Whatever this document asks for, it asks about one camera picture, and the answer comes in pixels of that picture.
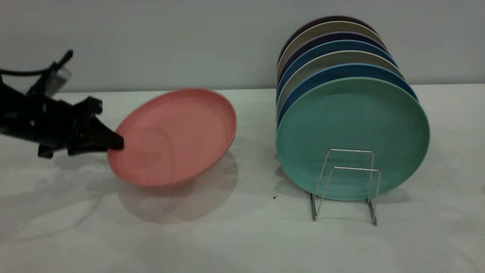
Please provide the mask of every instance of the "plate rim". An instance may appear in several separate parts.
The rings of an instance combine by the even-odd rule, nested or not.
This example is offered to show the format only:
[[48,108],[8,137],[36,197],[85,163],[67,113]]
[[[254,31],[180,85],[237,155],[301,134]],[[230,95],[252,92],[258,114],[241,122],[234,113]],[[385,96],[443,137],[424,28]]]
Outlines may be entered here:
[[309,50],[305,51],[305,52],[304,52],[303,54],[301,54],[301,55],[300,55],[298,58],[296,58],[296,59],[295,59],[295,60],[294,60],[294,61],[293,61],[293,62],[292,62],[292,63],[291,63],[289,66],[288,66],[288,68],[285,70],[285,72],[284,72],[284,73],[281,75],[281,77],[279,78],[279,80],[278,80],[278,82],[277,82],[277,86],[276,86],[276,88],[278,88],[278,87],[279,87],[279,85],[280,85],[280,83],[281,83],[281,80],[282,80],[282,79],[285,77],[285,75],[287,74],[288,70],[289,70],[289,69],[292,67],[292,65],[293,65],[294,63],[296,63],[298,60],[300,60],[301,58],[303,58],[303,56],[304,56],[305,54],[309,53],[309,52],[310,52],[310,51],[312,51],[312,50],[316,50],[317,48],[320,48],[320,47],[322,47],[322,46],[325,46],[325,45],[327,45],[327,46],[328,46],[328,44],[330,44],[330,43],[339,43],[339,42],[355,42],[355,43],[358,43],[358,44],[367,44],[367,45],[370,45],[370,46],[372,46],[372,47],[375,47],[376,49],[378,49],[378,50],[382,51],[382,52],[383,52],[385,55],[387,55],[387,56],[389,57],[389,59],[390,59],[390,60],[389,60],[389,59],[387,59],[387,58],[385,58],[386,60],[390,61],[390,62],[391,62],[391,63],[392,63],[392,64],[393,64],[393,65],[394,65],[394,66],[395,66],[397,69],[400,69],[400,68],[399,68],[399,66],[398,66],[398,64],[396,63],[396,61],[395,61],[395,60],[392,58],[392,56],[391,56],[391,55],[390,55],[388,52],[386,52],[386,51],[382,50],[381,48],[379,48],[379,47],[377,47],[377,46],[375,46],[375,45],[373,45],[373,44],[370,44],[370,43],[367,43],[367,42],[363,42],[363,41],[359,41],[359,40],[352,40],[352,39],[333,40],[333,41],[329,41],[329,42],[322,43],[322,44],[320,44],[320,45],[318,45],[318,46],[316,46],[316,47],[313,47],[313,48],[311,48],[311,49],[309,49]]
[[276,90],[276,94],[278,95],[278,99],[276,100],[276,114],[278,114],[279,110],[281,109],[281,106],[280,106],[280,100],[281,100],[281,94],[283,94],[283,90],[285,89],[285,87],[287,86],[288,82],[290,82],[290,80],[300,71],[302,71],[306,66],[309,66],[310,64],[318,61],[318,60],[322,60],[323,58],[327,58],[328,56],[330,55],[334,55],[334,54],[344,54],[344,53],[355,53],[355,52],[358,52],[360,54],[364,54],[364,55],[371,55],[372,57],[377,57],[378,59],[381,59],[381,60],[384,60],[385,62],[389,63],[392,67],[394,67],[396,69],[397,72],[399,72],[399,76],[401,78],[403,78],[404,80],[406,80],[406,78],[404,77],[404,75],[401,73],[401,70],[399,70],[399,68],[397,68],[395,65],[393,65],[390,61],[386,60],[385,58],[379,56],[379,55],[376,55],[374,53],[370,53],[370,52],[367,52],[367,51],[361,51],[361,50],[341,50],[341,51],[334,51],[334,52],[330,52],[328,54],[324,54],[322,56],[319,56],[315,59],[312,59],[311,61],[307,62],[305,65],[301,66],[297,71],[295,71],[291,77],[286,81],[285,85],[283,85],[283,87],[281,88],[281,91],[280,93],[278,94],[278,91]]
[[132,181],[129,181],[129,180],[125,179],[122,175],[120,175],[120,173],[118,172],[118,170],[115,171],[115,169],[112,167],[112,161],[114,159],[111,159],[111,158],[114,156],[114,154],[117,151],[115,151],[115,150],[108,150],[108,153],[107,153],[108,164],[110,165],[110,169],[112,170],[112,172],[116,175],[116,177],[118,179],[120,179],[120,180],[122,180],[122,181],[124,181],[124,182],[126,182],[128,184],[131,184],[131,185],[134,185],[134,186],[138,186],[138,187],[146,187],[146,188],[153,188],[153,187],[172,187],[172,186],[184,184],[184,183],[186,183],[188,181],[191,181],[191,180],[199,177],[203,173],[205,173],[208,170],[210,170],[214,165],[216,165],[225,156],[225,154],[228,152],[228,150],[232,146],[232,143],[234,142],[234,138],[236,136],[237,127],[238,127],[238,123],[237,123],[237,113],[236,113],[236,110],[234,109],[234,106],[230,103],[230,101],[225,96],[223,96],[222,94],[220,94],[218,92],[215,92],[215,91],[212,91],[212,90],[209,90],[209,89],[206,89],[206,88],[181,88],[181,89],[176,89],[176,90],[173,90],[173,91],[170,91],[170,92],[167,92],[167,93],[158,95],[155,98],[152,98],[152,99],[148,100],[147,102],[141,104],[135,110],[131,111],[123,119],[123,121],[121,121],[121,123],[118,125],[118,127],[116,128],[116,133],[119,132],[118,129],[121,128],[123,124],[126,124],[125,122],[128,122],[128,119],[130,117],[133,118],[134,116],[139,115],[140,112],[142,112],[142,111],[145,110],[145,108],[150,107],[152,104],[156,104],[159,100],[166,99],[166,97],[168,97],[168,96],[180,95],[181,93],[185,93],[185,92],[187,92],[187,93],[196,93],[198,95],[200,95],[202,93],[205,93],[205,96],[212,96],[212,97],[217,96],[220,99],[220,101],[224,102],[224,104],[225,104],[224,107],[226,107],[229,110],[229,112],[231,112],[231,116],[234,117],[234,119],[233,119],[233,121],[234,121],[234,130],[231,130],[231,135],[230,135],[230,137],[228,139],[228,142],[227,142],[227,144],[226,144],[226,146],[224,148],[224,151],[221,152],[221,154],[217,156],[217,159],[214,160],[214,162],[208,164],[201,171],[197,172],[196,174],[194,174],[194,175],[192,175],[190,177],[186,177],[184,179],[177,180],[174,183],[165,184],[165,185],[153,185],[153,184],[147,185],[147,184],[137,184],[137,183],[133,183]]
[[293,89],[293,90],[292,90],[292,91],[289,93],[289,95],[286,97],[285,101],[284,101],[284,102],[283,102],[283,104],[281,105],[281,109],[279,110],[278,115],[277,115],[277,121],[276,121],[276,122],[277,122],[277,124],[276,124],[276,128],[278,128],[279,124],[281,123],[281,121],[282,121],[282,119],[283,119],[283,118],[279,119],[279,117],[280,117],[280,115],[281,115],[281,111],[283,111],[283,107],[285,106],[285,103],[287,102],[288,98],[289,98],[289,97],[290,97],[290,96],[293,94],[293,92],[294,92],[294,91],[295,91],[295,90],[296,90],[296,89],[297,89],[297,88],[298,88],[300,85],[302,85],[304,82],[306,82],[306,81],[307,81],[308,79],[310,79],[311,77],[316,76],[317,74],[320,74],[320,73],[325,73],[325,72],[328,72],[328,71],[330,71],[330,70],[332,70],[332,69],[341,68],[341,67],[348,67],[348,66],[374,67],[374,68],[377,68],[377,69],[382,69],[382,70],[384,70],[385,72],[389,72],[389,73],[391,73],[391,74],[394,74],[396,77],[398,77],[400,80],[402,80],[402,81],[403,81],[403,83],[405,83],[405,84],[406,84],[406,85],[409,87],[409,89],[411,90],[412,94],[411,94],[411,93],[409,93],[409,92],[408,92],[407,90],[405,90],[405,89],[403,89],[403,90],[404,90],[405,92],[409,93],[409,94],[410,94],[410,95],[413,97],[413,99],[415,99],[415,100],[416,100],[418,103],[420,103],[420,101],[419,101],[419,99],[418,99],[418,96],[417,96],[417,95],[416,95],[416,93],[414,92],[414,90],[413,90],[413,88],[411,87],[411,85],[410,85],[410,84],[409,84],[409,83],[408,83],[408,82],[407,82],[405,79],[401,78],[401,77],[400,77],[398,74],[394,73],[393,71],[391,71],[391,70],[389,70],[389,69],[387,69],[387,68],[384,68],[384,67],[381,67],[381,66],[377,66],[377,65],[365,64],[365,63],[346,63],[346,64],[340,64],[340,65],[336,65],[336,66],[331,66],[331,67],[323,68],[322,70],[320,70],[320,71],[318,71],[318,72],[315,72],[315,73],[314,73],[314,74],[312,74],[311,76],[307,77],[307,78],[306,78],[306,79],[304,79],[304,80],[303,80],[303,81],[302,81],[302,82],[301,82],[299,85],[297,85],[297,86],[296,86],[296,87],[295,87],[295,88],[294,88],[294,89]]
[[[315,22],[318,22],[320,20],[323,20],[323,21],[321,23],[314,24]],[[285,41],[285,44],[283,45],[283,47],[281,48],[281,50],[279,52],[277,62],[279,62],[281,55],[283,55],[283,51],[286,49],[286,47],[288,47],[288,45],[291,43],[291,41],[293,41],[300,33],[311,28],[312,26],[316,26],[316,25],[319,25],[319,24],[322,24],[322,23],[325,23],[325,22],[332,22],[332,21],[348,21],[348,22],[361,24],[364,27],[367,27],[367,28],[371,29],[372,31],[374,31],[377,35],[379,35],[379,33],[377,33],[377,31],[371,25],[369,25],[368,23],[366,23],[366,22],[364,22],[360,19],[357,19],[355,17],[346,16],[346,15],[330,15],[330,16],[324,16],[324,17],[316,18],[312,21],[309,21],[305,25],[299,27],[296,31],[294,31],[290,35],[290,37]]]
[[[424,117],[424,120],[425,120],[425,124],[426,124],[426,131],[427,131],[427,138],[426,138],[426,149],[424,151],[424,156],[422,157],[422,159],[420,160],[420,163],[418,164],[417,168],[415,170],[413,170],[410,175],[404,179],[400,184],[398,184],[397,186],[393,187],[392,189],[389,189],[387,191],[379,191],[379,195],[382,195],[390,190],[393,190],[397,187],[399,187],[400,185],[402,185],[404,182],[406,182],[411,176],[413,176],[413,174],[416,173],[416,171],[421,167],[423,161],[425,160],[426,158],[426,155],[429,151],[429,146],[430,146],[430,142],[431,142],[431,127],[430,127],[430,124],[429,124],[429,120],[428,120],[428,117],[426,115],[426,112],[424,111],[423,107],[421,106],[420,103],[418,103],[409,93],[407,93],[404,89],[400,88],[399,86],[395,85],[395,84],[392,84],[392,83],[389,83],[387,81],[384,81],[384,80],[380,80],[380,79],[375,79],[375,78],[369,78],[369,77],[346,77],[346,78],[340,78],[340,79],[336,79],[336,80],[332,80],[332,81],[329,81],[329,82],[326,82],[324,84],[321,84],[321,85],[318,85],[314,88],[312,88],[309,92],[305,93],[303,96],[301,96],[300,98],[298,98],[289,108],[288,108],[288,111],[287,113],[295,106],[297,105],[297,103],[299,101],[301,101],[305,96],[308,96],[308,94],[311,94],[312,92],[314,92],[315,90],[317,89],[320,89],[322,87],[324,87],[325,85],[330,85],[330,84],[334,84],[335,82],[342,82],[342,81],[348,81],[348,80],[368,80],[368,81],[375,81],[375,82],[382,82],[384,84],[387,84],[387,85],[390,85],[392,87],[394,87],[395,89],[397,90],[400,90],[401,92],[403,92],[406,96],[409,96],[410,98],[413,99],[414,102],[417,103],[420,111],[422,112],[423,114],[423,117]],[[281,123],[283,123],[283,121],[285,120],[285,117],[288,118],[288,115],[285,115],[282,120],[281,120]],[[280,140],[280,130],[278,129],[276,131],[276,140],[275,140],[275,148],[276,148],[276,155],[278,157],[278,161],[280,163],[280,166],[281,168],[283,169],[283,171],[286,173],[285,171],[285,168],[283,167],[283,164],[282,164],[282,158],[284,157],[281,157],[281,154],[280,154],[280,150],[279,150],[279,140]],[[299,183],[295,182],[293,179],[290,178],[290,180],[295,183],[297,186],[299,186],[300,188],[302,188],[303,190],[307,191],[306,189],[304,189]],[[359,201],[359,200],[364,200],[364,199],[344,199],[344,198],[339,198],[339,199],[335,199],[335,198],[329,198],[329,197],[326,197],[327,199],[330,199],[330,200],[338,200],[338,201]]]
[[285,56],[285,53],[288,51],[288,48],[295,42],[295,40],[297,40],[299,37],[303,36],[305,33],[313,30],[313,29],[316,29],[316,28],[320,28],[324,25],[330,25],[330,24],[347,24],[347,25],[354,25],[354,26],[358,26],[358,27],[361,27],[363,29],[366,29],[368,31],[370,31],[371,33],[373,33],[375,35],[375,37],[377,37],[377,39],[375,39],[375,37],[371,37],[371,36],[368,36],[366,34],[363,34],[369,38],[372,38],[374,40],[376,40],[379,44],[381,44],[386,50],[388,50],[386,44],[384,43],[384,41],[382,40],[382,38],[374,31],[372,31],[370,28],[366,27],[366,26],[363,26],[361,24],[357,24],[357,23],[354,23],[354,22],[349,22],[349,21],[330,21],[330,22],[325,22],[325,23],[321,23],[321,24],[318,24],[318,25],[314,25],[312,26],[311,28],[308,28],[306,29],[305,31],[303,31],[302,33],[300,33],[297,37],[295,37],[295,39],[293,39],[289,44],[288,46],[285,48],[285,50],[283,51],[283,53],[281,54],[281,58],[278,60],[278,63],[276,65],[276,76],[281,72],[281,70],[283,69],[283,67],[281,66],[281,59],[283,59],[283,56]]

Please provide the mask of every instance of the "beige plate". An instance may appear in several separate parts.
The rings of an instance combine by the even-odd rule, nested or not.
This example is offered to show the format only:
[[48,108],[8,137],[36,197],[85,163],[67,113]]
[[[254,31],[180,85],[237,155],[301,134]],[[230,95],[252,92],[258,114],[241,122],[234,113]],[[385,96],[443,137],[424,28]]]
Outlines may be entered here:
[[291,41],[291,43],[286,47],[285,51],[281,55],[281,58],[278,62],[277,75],[280,74],[286,61],[288,61],[291,55],[295,53],[295,51],[299,49],[302,45],[306,44],[308,41],[318,36],[329,34],[332,32],[355,32],[355,33],[363,34],[369,38],[376,40],[384,48],[386,48],[381,37],[379,37],[379,35],[377,35],[374,31],[364,27],[363,25],[348,22],[348,21],[326,22],[305,30],[300,35],[298,35],[293,41]]
[[283,106],[283,103],[290,93],[306,78],[327,67],[348,63],[361,63],[380,66],[398,74],[404,79],[404,76],[395,65],[376,54],[358,50],[331,52],[311,60],[293,73],[293,75],[288,79],[286,84],[281,89],[281,93],[279,93],[278,103],[276,104],[276,115],[278,115],[279,110]]

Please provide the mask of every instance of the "white wall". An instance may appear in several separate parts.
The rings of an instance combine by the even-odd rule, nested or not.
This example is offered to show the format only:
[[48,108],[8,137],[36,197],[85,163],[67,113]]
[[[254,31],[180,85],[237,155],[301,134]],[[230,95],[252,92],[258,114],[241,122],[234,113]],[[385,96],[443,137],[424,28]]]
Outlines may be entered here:
[[43,68],[73,48],[65,90],[272,87],[294,30],[350,15],[379,32],[412,84],[485,83],[484,10],[484,0],[2,0],[0,66]]

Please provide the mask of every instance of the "table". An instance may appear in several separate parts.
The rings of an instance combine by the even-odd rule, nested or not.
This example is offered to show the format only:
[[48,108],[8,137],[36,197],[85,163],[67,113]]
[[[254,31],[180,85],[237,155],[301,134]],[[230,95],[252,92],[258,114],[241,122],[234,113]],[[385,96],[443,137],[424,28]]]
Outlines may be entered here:
[[[223,90],[238,115],[228,154],[194,184],[149,191],[119,181],[106,154],[52,160],[0,136],[0,271],[485,272],[485,85],[415,85],[431,124],[420,169],[377,199],[308,194],[275,156],[275,90]],[[162,94],[63,93],[103,100],[111,128]]]

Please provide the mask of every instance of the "ceramic plate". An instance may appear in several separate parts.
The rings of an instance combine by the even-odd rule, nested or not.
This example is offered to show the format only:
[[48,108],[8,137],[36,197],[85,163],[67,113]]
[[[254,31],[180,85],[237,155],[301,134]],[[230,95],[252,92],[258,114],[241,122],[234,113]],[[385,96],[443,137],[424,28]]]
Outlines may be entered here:
[[344,64],[329,67],[319,72],[311,75],[302,83],[300,83],[285,99],[283,102],[283,106],[278,114],[278,123],[281,122],[281,119],[284,117],[286,111],[291,107],[291,105],[309,90],[312,90],[314,87],[317,87],[321,84],[326,82],[340,79],[340,78],[347,78],[347,77],[370,77],[375,79],[381,79],[387,82],[390,82],[394,85],[399,86],[407,93],[409,93],[413,98],[418,100],[418,97],[414,93],[413,89],[407,84],[407,82],[399,77],[396,73],[389,71],[385,68],[374,66],[374,65],[367,65],[367,64]]
[[168,186],[195,179],[229,149],[236,113],[217,93],[183,89],[156,97],[116,130],[124,149],[109,150],[116,176],[138,186]]
[[332,52],[315,58],[300,67],[281,88],[281,92],[278,93],[278,90],[276,91],[276,95],[278,96],[278,100],[276,102],[276,113],[279,113],[279,111],[281,110],[281,106],[283,105],[283,102],[286,100],[288,95],[306,78],[324,68],[347,63],[360,63],[380,66],[398,74],[401,78],[404,79],[403,75],[395,65],[376,54],[355,50]]
[[[382,172],[379,193],[406,181],[428,150],[430,128],[420,104],[389,82],[351,77],[319,85],[286,112],[276,135],[276,150],[288,177],[314,192],[330,148],[375,152],[374,168]],[[333,166],[370,168],[370,154],[335,152],[328,158],[323,185]],[[372,193],[376,178],[373,176]],[[325,197],[365,200],[369,173],[336,170]],[[321,196],[323,187],[317,192]]]
[[355,41],[355,40],[338,40],[338,41],[332,41],[324,44],[320,44],[314,48],[311,48],[308,51],[304,51],[302,54],[298,55],[299,57],[293,58],[297,55],[295,53],[290,60],[288,60],[287,64],[283,67],[283,70],[281,73],[283,76],[281,79],[278,81],[278,86],[282,87],[286,81],[297,71],[301,66],[306,64],[307,62],[318,58],[322,55],[334,52],[334,51],[341,51],[341,50],[359,50],[359,51],[366,51],[369,53],[376,54],[378,56],[383,57],[384,59],[390,61],[393,65],[396,67],[397,64],[394,62],[392,57],[387,54],[384,50],[366,43],[366,42],[361,42],[361,41]]
[[375,32],[377,34],[377,31],[375,31],[370,25],[366,24],[365,22],[363,22],[359,19],[353,18],[353,17],[349,17],[349,16],[327,16],[327,17],[318,18],[316,20],[313,20],[313,21],[307,23],[303,27],[299,28],[297,31],[295,31],[290,36],[290,38],[286,41],[285,45],[283,46],[283,48],[281,49],[281,51],[279,53],[278,61],[281,58],[281,55],[283,54],[283,51],[286,49],[286,47],[291,43],[291,41],[293,41],[296,37],[298,37],[298,35],[300,35],[302,32],[304,32],[305,30],[307,30],[311,27],[314,27],[316,25],[320,25],[320,24],[323,24],[323,23],[331,22],[331,21],[348,21],[348,22],[356,23],[356,24],[359,24],[359,25],[363,25],[364,27],[372,30],[373,32]]
[[323,23],[320,25],[316,25],[311,27],[304,32],[302,32],[298,37],[296,37],[293,41],[290,42],[288,47],[283,51],[281,58],[277,65],[277,75],[280,74],[283,66],[285,65],[286,61],[295,53],[297,49],[299,49],[302,45],[306,44],[308,41],[325,34],[329,34],[332,32],[355,32],[359,34],[363,34],[368,36],[377,42],[379,42],[384,48],[384,42],[382,39],[372,30],[356,23],[346,22],[346,21],[332,21]]

